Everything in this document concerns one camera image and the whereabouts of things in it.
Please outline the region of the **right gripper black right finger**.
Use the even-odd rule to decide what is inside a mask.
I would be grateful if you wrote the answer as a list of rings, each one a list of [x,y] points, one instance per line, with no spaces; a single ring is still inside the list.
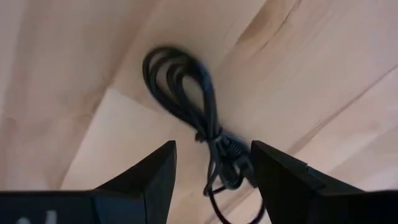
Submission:
[[[362,191],[258,140],[251,143],[251,159],[272,223],[307,223],[311,199]]]

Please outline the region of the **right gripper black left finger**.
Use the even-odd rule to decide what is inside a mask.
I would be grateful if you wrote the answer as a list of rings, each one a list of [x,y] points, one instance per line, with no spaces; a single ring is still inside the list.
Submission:
[[[166,223],[175,185],[177,149],[167,141],[136,165],[96,188],[96,223]]]

